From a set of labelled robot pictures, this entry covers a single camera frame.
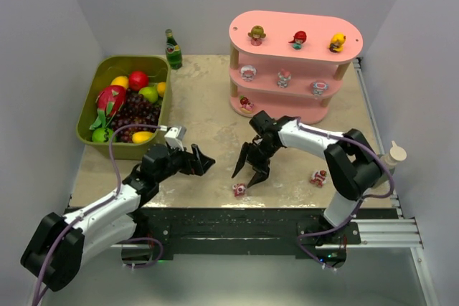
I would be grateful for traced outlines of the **red white swirl toy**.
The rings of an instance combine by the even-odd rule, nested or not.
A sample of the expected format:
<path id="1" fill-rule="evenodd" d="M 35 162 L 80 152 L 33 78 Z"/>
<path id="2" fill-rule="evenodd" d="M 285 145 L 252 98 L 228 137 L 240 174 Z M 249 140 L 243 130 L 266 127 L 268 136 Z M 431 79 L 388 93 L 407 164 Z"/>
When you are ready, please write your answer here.
<path id="1" fill-rule="evenodd" d="M 232 190 L 235 197 L 244 196 L 247 192 L 247 186 L 245 183 L 236 183 L 232 186 Z"/>

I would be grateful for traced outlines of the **strawberry cake toy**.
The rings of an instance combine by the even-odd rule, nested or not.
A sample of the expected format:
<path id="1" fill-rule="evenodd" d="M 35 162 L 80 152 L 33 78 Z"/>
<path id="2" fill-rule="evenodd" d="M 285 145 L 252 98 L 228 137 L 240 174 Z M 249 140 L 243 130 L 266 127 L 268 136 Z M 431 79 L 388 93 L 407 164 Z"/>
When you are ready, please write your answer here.
<path id="1" fill-rule="evenodd" d="M 247 97 L 244 95 L 241 95 L 239 98 L 240 101 L 240 111 L 246 114 L 250 114 L 253 112 L 253 109 L 255 107 L 255 104 L 250 101 Z"/>

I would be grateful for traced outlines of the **small pink figure toy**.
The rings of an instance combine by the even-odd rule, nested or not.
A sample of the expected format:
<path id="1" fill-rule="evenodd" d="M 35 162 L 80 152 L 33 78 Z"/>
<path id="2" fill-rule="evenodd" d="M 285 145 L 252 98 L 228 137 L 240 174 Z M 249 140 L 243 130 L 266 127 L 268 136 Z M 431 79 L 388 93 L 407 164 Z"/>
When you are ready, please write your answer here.
<path id="1" fill-rule="evenodd" d="M 291 81 L 291 73 L 285 69 L 281 69 L 278 73 L 278 82 L 277 85 L 280 88 L 287 88 Z"/>

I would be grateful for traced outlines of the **pink round toy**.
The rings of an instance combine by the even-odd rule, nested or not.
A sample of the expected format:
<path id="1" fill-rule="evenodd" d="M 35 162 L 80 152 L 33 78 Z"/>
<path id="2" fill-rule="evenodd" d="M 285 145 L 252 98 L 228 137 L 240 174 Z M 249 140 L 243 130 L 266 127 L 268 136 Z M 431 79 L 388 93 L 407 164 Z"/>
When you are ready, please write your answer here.
<path id="1" fill-rule="evenodd" d="M 252 82 L 257 74 L 257 69 L 252 65 L 245 65 L 240 69 L 240 76 L 245 82 Z"/>

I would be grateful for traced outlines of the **pink planet toy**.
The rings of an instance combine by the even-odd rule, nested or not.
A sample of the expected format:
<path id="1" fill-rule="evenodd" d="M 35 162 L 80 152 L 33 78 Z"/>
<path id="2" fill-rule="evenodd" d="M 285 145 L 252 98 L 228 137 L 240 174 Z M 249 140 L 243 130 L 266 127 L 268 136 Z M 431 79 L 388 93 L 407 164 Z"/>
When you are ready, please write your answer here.
<path id="1" fill-rule="evenodd" d="M 328 89 L 328 84 L 324 81 L 317 80 L 310 84 L 311 93 L 315 97 L 320 97 Z"/>

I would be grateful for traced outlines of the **red-haired doll toy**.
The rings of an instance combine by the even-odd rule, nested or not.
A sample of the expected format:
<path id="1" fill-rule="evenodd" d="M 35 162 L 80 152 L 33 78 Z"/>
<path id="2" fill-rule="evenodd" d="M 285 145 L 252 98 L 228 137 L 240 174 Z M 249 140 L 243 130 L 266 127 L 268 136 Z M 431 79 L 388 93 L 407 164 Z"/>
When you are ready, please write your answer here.
<path id="1" fill-rule="evenodd" d="M 305 31 L 298 31 L 293 35 L 293 38 L 288 42 L 295 50 L 302 49 L 304 43 L 307 40 L 307 34 Z"/>

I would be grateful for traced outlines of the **brown-haired doll toy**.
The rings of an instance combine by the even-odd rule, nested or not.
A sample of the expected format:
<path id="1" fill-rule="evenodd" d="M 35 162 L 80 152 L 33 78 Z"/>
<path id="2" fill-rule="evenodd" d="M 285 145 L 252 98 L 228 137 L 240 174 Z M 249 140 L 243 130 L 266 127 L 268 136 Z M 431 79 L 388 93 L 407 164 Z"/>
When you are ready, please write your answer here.
<path id="1" fill-rule="evenodd" d="M 250 38 L 251 45 L 253 46 L 260 46 L 264 38 L 266 38 L 265 30 L 260 25 L 255 25 L 251 28 L 247 35 Z"/>

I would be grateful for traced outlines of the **yellow-haired doll toy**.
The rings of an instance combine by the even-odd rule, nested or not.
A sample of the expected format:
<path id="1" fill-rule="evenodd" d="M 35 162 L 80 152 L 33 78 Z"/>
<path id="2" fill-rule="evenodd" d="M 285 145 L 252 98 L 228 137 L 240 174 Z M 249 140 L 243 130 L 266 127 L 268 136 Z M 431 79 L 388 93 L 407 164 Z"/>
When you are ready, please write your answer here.
<path id="1" fill-rule="evenodd" d="M 346 42 L 346 35 L 343 33 L 336 33 L 332 36 L 328 45 L 328 49 L 333 53 L 339 53 L 343 50 L 343 45 Z"/>

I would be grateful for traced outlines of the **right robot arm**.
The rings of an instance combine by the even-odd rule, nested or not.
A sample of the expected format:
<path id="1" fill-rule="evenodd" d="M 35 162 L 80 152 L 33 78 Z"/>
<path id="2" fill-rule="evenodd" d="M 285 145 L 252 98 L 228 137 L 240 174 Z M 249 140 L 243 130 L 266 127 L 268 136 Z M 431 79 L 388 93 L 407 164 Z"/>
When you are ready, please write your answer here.
<path id="1" fill-rule="evenodd" d="M 270 117 L 265 111 L 255 114 L 250 126 L 257 133 L 251 142 L 243 143 L 233 176 L 246 163 L 255 172 L 251 187 L 268 179 L 270 159 L 281 148 L 295 148 L 325 160 L 336 193 L 323 213 L 332 227 L 348 222 L 363 201 L 364 193 L 387 171 L 364 135 L 351 129 L 345 133 L 321 130 L 299 118 Z"/>

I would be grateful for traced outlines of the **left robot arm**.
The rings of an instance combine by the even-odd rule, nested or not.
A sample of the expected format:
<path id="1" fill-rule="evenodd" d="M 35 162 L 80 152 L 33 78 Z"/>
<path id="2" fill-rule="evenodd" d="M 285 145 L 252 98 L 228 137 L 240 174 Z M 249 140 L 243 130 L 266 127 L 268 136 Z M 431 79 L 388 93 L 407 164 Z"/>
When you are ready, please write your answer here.
<path id="1" fill-rule="evenodd" d="M 133 236 L 137 223 L 132 214 L 158 193 L 160 182 L 177 173 L 203 176 L 214 163 L 196 144 L 190 151 L 151 146 L 106 196 L 62 216 L 46 215 L 24 250 L 21 265 L 53 292 L 63 289 L 89 259 Z"/>

